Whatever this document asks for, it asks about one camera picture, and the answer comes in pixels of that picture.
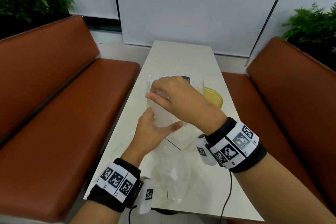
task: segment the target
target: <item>black planter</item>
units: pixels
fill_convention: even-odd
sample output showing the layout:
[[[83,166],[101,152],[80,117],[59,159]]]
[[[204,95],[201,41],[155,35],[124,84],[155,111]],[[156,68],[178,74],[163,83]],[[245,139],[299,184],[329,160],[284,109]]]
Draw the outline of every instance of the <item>black planter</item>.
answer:
[[[66,13],[33,14],[30,16],[31,23],[17,19],[12,15],[0,15],[0,39],[10,37],[45,24],[69,17]]]
[[[289,38],[287,41],[308,55],[312,56],[314,59],[320,61],[330,69],[336,71],[336,52],[332,52],[333,46],[326,46],[324,44],[309,42],[298,43],[298,40],[299,38]]]

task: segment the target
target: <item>person's left hand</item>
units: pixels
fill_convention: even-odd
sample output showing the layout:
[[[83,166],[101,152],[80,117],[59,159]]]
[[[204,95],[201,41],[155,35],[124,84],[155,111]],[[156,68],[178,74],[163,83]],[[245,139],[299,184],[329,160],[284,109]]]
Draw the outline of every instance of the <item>person's left hand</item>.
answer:
[[[182,126],[183,122],[178,121],[167,127],[157,127],[154,124],[154,112],[149,107],[139,118],[134,138],[121,158],[139,167],[146,154],[154,150],[165,137]]]

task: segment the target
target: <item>wrist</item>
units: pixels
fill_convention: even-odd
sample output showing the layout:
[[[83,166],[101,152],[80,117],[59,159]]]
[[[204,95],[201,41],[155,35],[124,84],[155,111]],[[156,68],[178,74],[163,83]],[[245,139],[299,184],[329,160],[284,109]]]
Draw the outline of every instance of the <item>wrist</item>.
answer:
[[[132,145],[129,145],[125,152],[121,155],[121,159],[132,164],[136,168],[139,168],[141,161],[145,157],[145,153],[135,149]]]
[[[206,136],[219,129],[227,120],[227,116],[216,106],[208,106],[201,112],[201,117],[195,125]]]

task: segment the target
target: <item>white table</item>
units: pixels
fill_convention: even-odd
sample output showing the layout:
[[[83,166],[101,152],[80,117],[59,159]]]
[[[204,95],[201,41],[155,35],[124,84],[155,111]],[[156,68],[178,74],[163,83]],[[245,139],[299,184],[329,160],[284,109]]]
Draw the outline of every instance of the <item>white table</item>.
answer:
[[[86,191],[85,199],[94,186],[95,178],[99,176],[109,162],[120,157],[131,142],[138,118],[147,108],[145,78],[157,71],[169,71],[191,78],[195,76],[203,78],[206,87],[216,90],[223,97],[222,110],[226,115],[236,120],[239,119],[211,47],[155,41]],[[151,177],[153,163],[150,159],[149,154],[140,165],[142,176]],[[196,160],[198,161],[195,162],[194,166],[194,170],[196,170],[194,180],[182,203],[174,205],[169,204],[168,201],[160,200],[158,193],[154,190],[153,208],[220,216],[229,194],[229,171],[219,167],[219,165],[207,166],[199,156]],[[234,177],[232,194],[223,216],[263,220]]]

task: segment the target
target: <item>clear plastic bag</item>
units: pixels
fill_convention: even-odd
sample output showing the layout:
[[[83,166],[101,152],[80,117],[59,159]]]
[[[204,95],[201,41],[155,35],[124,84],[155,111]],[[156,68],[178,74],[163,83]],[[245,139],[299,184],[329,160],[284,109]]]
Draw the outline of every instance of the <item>clear plastic bag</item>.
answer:
[[[174,76],[174,74],[155,74],[147,77],[147,92],[149,92],[154,80],[164,76]],[[195,89],[204,94],[203,80],[190,78],[189,82]],[[164,92],[157,93],[167,98]],[[179,121],[178,118],[152,100],[148,100],[147,104],[153,109],[157,126],[165,127]],[[153,151],[154,170],[167,188],[167,191],[161,192],[160,197],[167,198],[175,204],[181,203],[185,197],[191,183],[191,166],[195,163],[195,154],[192,154],[192,152],[196,151],[196,147],[191,146],[191,144],[200,134],[201,131],[198,128],[185,123],[178,131],[166,137]]]

